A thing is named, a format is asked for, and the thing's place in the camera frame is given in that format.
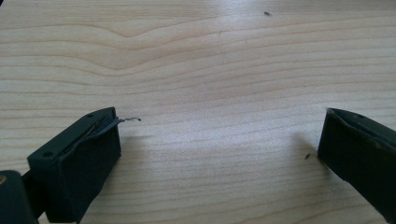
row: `light wood surface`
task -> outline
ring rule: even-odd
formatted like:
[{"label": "light wood surface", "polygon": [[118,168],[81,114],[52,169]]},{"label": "light wood surface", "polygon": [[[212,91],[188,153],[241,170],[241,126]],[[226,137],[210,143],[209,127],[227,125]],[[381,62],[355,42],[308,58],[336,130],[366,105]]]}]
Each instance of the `light wood surface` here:
[{"label": "light wood surface", "polygon": [[6,0],[0,170],[115,106],[82,223],[385,223],[316,150],[326,107],[396,129],[395,62],[394,0]]}]

